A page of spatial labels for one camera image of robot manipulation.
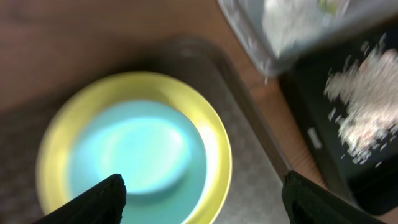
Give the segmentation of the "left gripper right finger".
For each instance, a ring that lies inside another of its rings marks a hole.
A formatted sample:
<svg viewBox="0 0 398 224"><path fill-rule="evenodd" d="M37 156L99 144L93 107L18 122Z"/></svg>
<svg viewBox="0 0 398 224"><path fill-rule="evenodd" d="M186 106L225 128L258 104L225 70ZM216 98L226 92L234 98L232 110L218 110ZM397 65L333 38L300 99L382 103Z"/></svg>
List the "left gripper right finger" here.
<svg viewBox="0 0 398 224"><path fill-rule="evenodd" d="M282 201L293 224L384 224L295 171L284 177Z"/></svg>

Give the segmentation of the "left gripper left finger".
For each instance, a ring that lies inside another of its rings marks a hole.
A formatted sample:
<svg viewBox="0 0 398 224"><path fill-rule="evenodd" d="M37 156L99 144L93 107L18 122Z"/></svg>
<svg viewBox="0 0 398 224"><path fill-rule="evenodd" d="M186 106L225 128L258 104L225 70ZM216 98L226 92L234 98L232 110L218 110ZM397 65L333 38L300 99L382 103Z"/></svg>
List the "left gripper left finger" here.
<svg viewBox="0 0 398 224"><path fill-rule="evenodd" d="M113 174L32 224L120 224L126 186Z"/></svg>

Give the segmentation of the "light blue bowl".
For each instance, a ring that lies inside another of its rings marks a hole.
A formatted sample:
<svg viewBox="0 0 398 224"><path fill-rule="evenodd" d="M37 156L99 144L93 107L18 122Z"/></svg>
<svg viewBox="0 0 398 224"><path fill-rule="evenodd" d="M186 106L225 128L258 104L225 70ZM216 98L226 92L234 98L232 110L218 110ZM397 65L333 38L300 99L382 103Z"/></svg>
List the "light blue bowl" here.
<svg viewBox="0 0 398 224"><path fill-rule="evenodd" d="M85 126L68 170L73 197L120 174L127 191L123 223L185 223L205 188L206 152L181 112L154 101L127 101Z"/></svg>

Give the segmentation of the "yellow plate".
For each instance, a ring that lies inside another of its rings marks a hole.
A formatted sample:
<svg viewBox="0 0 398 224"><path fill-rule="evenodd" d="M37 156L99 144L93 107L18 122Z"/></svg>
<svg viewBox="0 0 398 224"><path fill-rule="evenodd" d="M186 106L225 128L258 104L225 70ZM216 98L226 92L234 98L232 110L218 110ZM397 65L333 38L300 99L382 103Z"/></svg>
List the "yellow plate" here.
<svg viewBox="0 0 398 224"><path fill-rule="evenodd" d="M212 223L226 200L232 155L224 125L207 100L186 83L154 72L125 72L99 79L72 96L50 122L36 165L39 203L45 214L76 197L69 186L73 145L85 126L115 104L154 101L186 116L199 132L206 152L205 188L185 223Z"/></svg>

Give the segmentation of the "white napkin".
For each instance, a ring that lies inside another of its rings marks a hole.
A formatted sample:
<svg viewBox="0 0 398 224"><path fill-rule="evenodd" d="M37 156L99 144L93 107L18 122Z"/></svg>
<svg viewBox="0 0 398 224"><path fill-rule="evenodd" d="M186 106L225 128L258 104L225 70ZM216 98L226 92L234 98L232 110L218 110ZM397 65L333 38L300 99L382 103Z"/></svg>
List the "white napkin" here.
<svg viewBox="0 0 398 224"><path fill-rule="evenodd" d="M265 0L262 29L272 53L280 57L295 44L313 40L329 25L336 6L319 0Z"/></svg>

